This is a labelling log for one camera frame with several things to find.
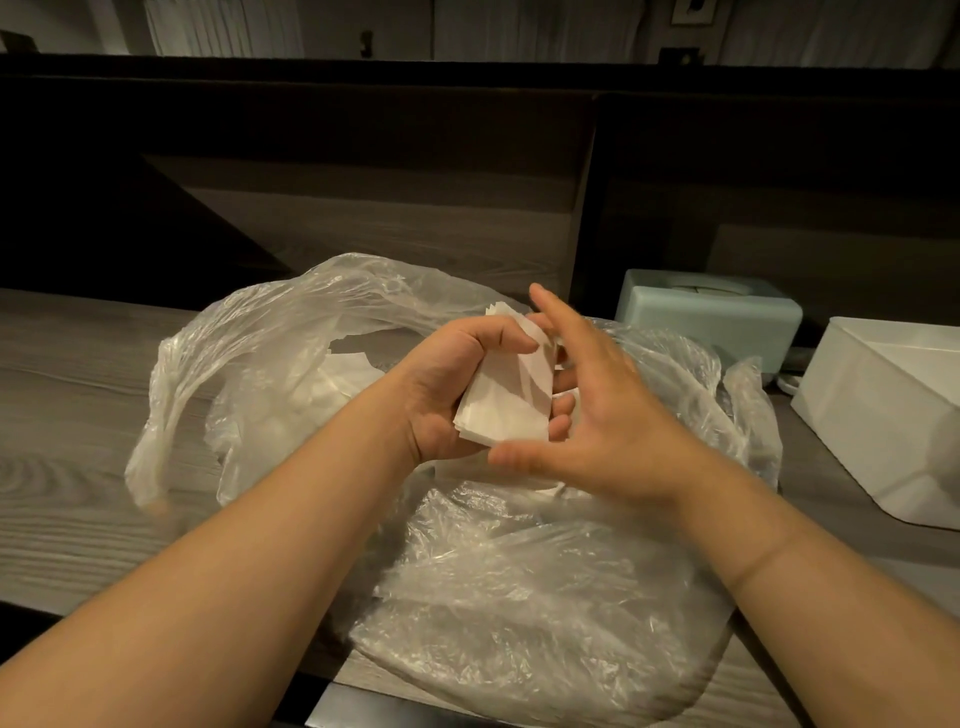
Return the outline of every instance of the white plastic container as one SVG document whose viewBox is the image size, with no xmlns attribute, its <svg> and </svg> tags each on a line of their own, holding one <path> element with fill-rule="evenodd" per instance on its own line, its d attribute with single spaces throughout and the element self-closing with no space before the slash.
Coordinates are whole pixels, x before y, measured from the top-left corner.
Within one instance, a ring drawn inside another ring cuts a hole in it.
<svg viewBox="0 0 960 728">
<path fill-rule="evenodd" d="M 830 319 L 793 408 L 884 511 L 960 530 L 960 328 Z"/>
</svg>

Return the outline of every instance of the tissue box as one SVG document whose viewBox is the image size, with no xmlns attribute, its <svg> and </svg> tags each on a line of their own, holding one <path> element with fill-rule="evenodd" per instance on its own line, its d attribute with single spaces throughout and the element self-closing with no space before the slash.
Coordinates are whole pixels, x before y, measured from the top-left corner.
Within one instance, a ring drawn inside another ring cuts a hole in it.
<svg viewBox="0 0 960 728">
<path fill-rule="evenodd" d="M 710 344 L 729 366 L 759 356 L 775 375 L 803 318 L 800 306 L 760 279 L 673 271 L 627 271 L 616 320 L 670 328 Z"/>
</svg>

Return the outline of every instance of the plastic bag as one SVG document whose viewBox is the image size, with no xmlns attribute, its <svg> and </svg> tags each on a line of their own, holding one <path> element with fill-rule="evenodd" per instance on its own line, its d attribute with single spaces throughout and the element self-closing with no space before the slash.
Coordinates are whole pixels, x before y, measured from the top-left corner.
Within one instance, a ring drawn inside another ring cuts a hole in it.
<svg viewBox="0 0 960 728">
<path fill-rule="evenodd" d="M 207 442 L 224 456 L 223 503 L 376 379 L 374 369 L 501 300 L 436 270 L 355 254 L 237 291 L 160 345 L 150 419 L 127 468 L 134 498 L 163 496 L 177 418 L 217 371 L 225 384 Z M 682 336 L 597 325 L 698 437 L 776 484 L 780 437 L 755 363 L 722 376 L 717 356 Z M 366 351 L 370 363 L 332 355 L 340 351 Z M 381 666 L 477 713 L 546 725 L 658 715 L 663 700 L 697 682 L 724 634 L 729 598 L 663 525 L 571 488 L 537 487 L 419 468 L 329 624 Z"/>
</svg>

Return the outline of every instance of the white napkin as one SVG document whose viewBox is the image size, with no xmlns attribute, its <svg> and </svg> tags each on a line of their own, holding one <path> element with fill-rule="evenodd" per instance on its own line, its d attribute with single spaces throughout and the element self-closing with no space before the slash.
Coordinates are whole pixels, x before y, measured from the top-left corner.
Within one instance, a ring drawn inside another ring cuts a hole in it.
<svg viewBox="0 0 960 728">
<path fill-rule="evenodd" d="M 504 302 L 487 315 L 512 316 L 540 347 L 533 353 L 487 352 L 467 387 L 453 424 L 480 445 L 547 440 L 557 348 L 543 330 Z"/>
</svg>

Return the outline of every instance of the countertop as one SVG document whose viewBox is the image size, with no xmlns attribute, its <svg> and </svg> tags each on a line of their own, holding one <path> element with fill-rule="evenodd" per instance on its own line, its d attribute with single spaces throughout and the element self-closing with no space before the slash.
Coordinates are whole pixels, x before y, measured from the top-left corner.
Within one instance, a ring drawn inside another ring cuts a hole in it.
<svg viewBox="0 0 960 728">
<path fill-rule="evenodd" d="M 132 504 L 123 471 L 147 419 L 160 339 L 194 312 L 0 289 L 0 600 L 66 615 L 165 542 Z M 220 466 L 203 442 L 217 391 L 187 405 L 167 471 L 172 499 L 199 522 L 216 510 Z M 877 508 L 816 436 L 774 397 L 783 495 L 837 536 L 960 614 L 960 533 L 898 522 Z M 732 632 L 702 692 L 663 726 L 797 725 Z M 456 710 L 352 653 L 317 641 L 300 670 Z"/>
</svg>

